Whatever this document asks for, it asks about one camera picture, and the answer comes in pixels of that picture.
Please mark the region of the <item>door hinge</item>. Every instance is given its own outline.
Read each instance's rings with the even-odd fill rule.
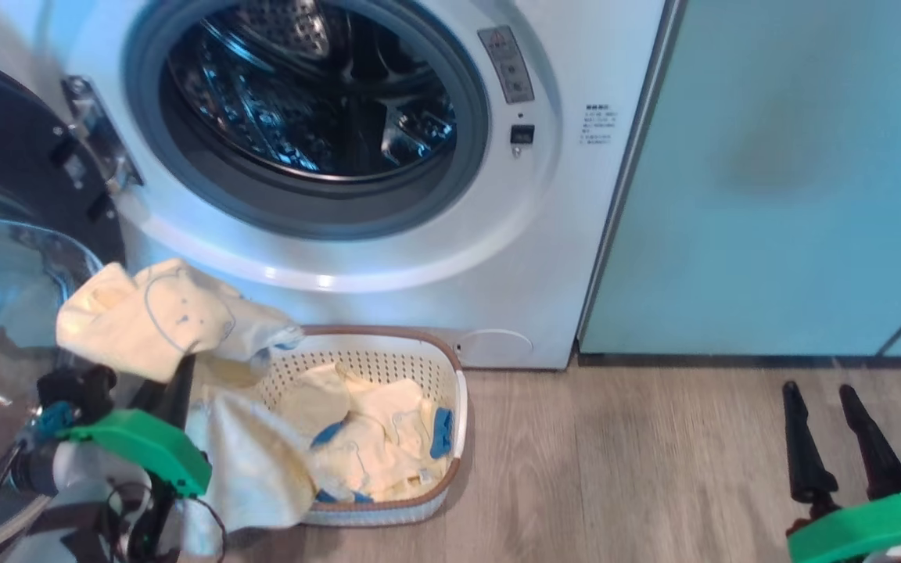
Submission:
[[[68,131],[89,149],[110,195],[142,185],[141,175],[106,114],[92,82],[85,76],[69,76],[61,81],[61,85],[74,117]]]

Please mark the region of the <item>white washing machine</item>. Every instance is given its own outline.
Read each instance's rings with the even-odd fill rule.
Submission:
[[[132,270],[563,368],[662,5],[0,0],[0,71],[94,149]]]

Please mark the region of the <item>laundry basket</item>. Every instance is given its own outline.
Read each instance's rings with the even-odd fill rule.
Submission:
[[[447,499],[465,449],[468,388],[453,350],[425,332],[384,327],[305,327],[307,337],[296,350],[273,350],[258,395],[273,410],[297,375],[341,361],[368,381],[386,384],[410,378],[423,396],[454,413],[453,448],[447,473],[425,495],[371,504],[315,503],[304,518],[318,526],[391,526],[426,520]]]

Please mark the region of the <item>basket rim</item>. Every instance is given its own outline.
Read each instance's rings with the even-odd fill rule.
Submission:
[[[398,328],[398,327],[362,327],[362,325],[304,325],[301,327],[304,329],[304,335],[307,336],[328,336],[328,335],[365,335],[365,336],[392,336],[393,338],[400,339],[416,339],[416,341],[422,341],[429,343],[429,345],[436,346],[437,349],[443,353],[444,356],[447,357],[447,360],[450,361],[450,366],[454,368],[455,374],[464,373],[464,368],[461,367],[461,361],[458,360],[458,357],[454,355],[454,350],[451,349],[451,346],[448,343],[441,341],[434,335],[430,335],[428,332],[418,331],[418,329],[414,328]],[[458,397],[458,402],[461,399],[468,400],[468,398]],[[311,510],[314,512],[379,512],[386,510],[404,510],[408,508],[415,508],[417,506],[425,505],[426,503],[433,501],[440,494],[443,494],[444,491],[447,491],[447,488],[451,487],[451,482],[454,481],[454,477],[458,474],[458,469],[461,467],[461,458],[454,457],[454,459],[450,460],[450,466],[447,467],[447,473],[443,474],[443,478],[440,479],[440,483],[436,484],[436,487],[433,487],[426,492],[425,495],[421,497],[415,497],[412,499],[405,499],[401,501],[386,501],[379,503],[367,503],[367,504],[354,504],[354,503],[321,503],[315,502],[311,505]]]

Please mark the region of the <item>green gripper part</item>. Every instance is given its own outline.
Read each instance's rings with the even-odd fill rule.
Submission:
[[[137,410],[115,410],[90,425],[58,434],[73,442],[92,441],[108,452],[139,464],[186,498],[203,496],[210,484],[210,463],[179,428]]]
[[[788,538],[793,563],[835,563],[901,545],[901,493],[830,513]]]

